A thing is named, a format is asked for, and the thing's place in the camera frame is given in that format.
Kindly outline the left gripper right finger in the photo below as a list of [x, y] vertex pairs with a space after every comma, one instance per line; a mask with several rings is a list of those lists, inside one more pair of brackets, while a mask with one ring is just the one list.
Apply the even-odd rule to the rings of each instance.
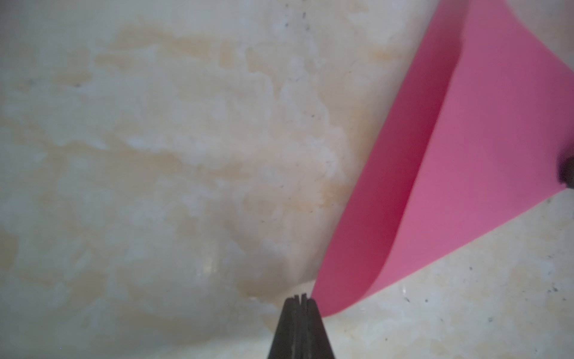
[[316, 301], [303, 294], [300, 304], [300, 357], [335, 359]]

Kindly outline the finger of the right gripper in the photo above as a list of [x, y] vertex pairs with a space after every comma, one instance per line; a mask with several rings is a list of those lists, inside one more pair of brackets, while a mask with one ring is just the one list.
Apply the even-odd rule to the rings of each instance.
[[574, 188], [574, 156], [566, 158], [559, 166], [559, 181], [567, 188]]

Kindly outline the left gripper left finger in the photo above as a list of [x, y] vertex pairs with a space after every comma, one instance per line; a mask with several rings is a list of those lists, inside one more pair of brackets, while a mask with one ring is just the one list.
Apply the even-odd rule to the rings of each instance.
[[302, 358], [303, 305], [300, 296], [285, 300], [268, 359]]

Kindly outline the pink paper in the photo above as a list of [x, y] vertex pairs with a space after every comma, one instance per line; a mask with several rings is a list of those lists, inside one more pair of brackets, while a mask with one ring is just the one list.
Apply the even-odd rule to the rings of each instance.
[[559, 193], [572, 155], [572, 70], [506, 1], [441, 1], [321, 264], [321, 314]]

